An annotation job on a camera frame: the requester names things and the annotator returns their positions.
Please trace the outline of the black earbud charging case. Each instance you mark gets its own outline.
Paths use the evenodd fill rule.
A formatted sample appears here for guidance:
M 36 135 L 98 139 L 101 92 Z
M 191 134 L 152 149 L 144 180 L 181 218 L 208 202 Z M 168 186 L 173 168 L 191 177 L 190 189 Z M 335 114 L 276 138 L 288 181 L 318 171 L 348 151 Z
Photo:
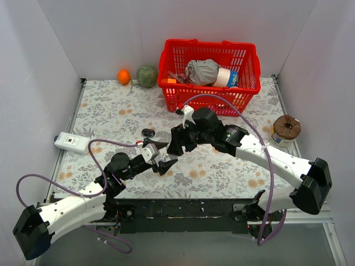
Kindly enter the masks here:
M 144 137 L 152 138 L 155 136 L 155 131 L 153 129 L 142 129 L 141 134 Z

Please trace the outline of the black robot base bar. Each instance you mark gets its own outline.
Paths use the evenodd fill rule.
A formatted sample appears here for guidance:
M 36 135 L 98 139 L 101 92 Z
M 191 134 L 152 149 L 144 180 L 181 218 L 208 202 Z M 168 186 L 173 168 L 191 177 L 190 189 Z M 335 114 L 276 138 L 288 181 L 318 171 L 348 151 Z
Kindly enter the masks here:
M 102 222 L 117 223 L 122 234 L 157 232 L 252 233 L 272 216 L 254 199 L 112 199 L 104 205 Z

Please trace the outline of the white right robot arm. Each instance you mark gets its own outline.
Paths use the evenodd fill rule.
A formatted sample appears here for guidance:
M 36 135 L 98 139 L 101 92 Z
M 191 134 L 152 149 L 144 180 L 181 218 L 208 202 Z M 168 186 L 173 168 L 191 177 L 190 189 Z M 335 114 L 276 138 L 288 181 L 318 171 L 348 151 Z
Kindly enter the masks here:
M 247 130 L 236 125 L 224 125 L 209 108 L 194 110 L 181 106 L 176 113 L 182 123 L 171 129 L 168 154 L 182 156 L 197 145 L 210 144 L 218 152 L 250 161 L 288 182 L 288 186 L 269 192 L 259 192 L 251 203 L 252 216 L 266 219 L 282 209 L 298 208 L 317 215 L 332 187 L 328 163 L 298 158 L 274 147 L 268 147 Z

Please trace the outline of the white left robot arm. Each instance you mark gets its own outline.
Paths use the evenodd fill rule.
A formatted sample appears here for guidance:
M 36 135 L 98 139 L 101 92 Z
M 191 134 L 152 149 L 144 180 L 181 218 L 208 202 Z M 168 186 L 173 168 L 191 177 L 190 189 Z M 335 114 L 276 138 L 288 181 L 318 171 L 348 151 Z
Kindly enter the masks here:
M 109 201 L 126 188 L 125 180 L 146 170 L 164 175 L 178 161 L 176 156 L 160 153 L 167 147 L 165 142 L 145 138 L 134 146 L 139 155 L 130 158 L 116 153 L 100 170 L 102 174 L 79 192 L 70 192 L 68 197 L 43 207 L 25 207 L 13 235 L 26 260 L 38 258 L 57 239 L 89 222 L 115 220 L 118 208 Z

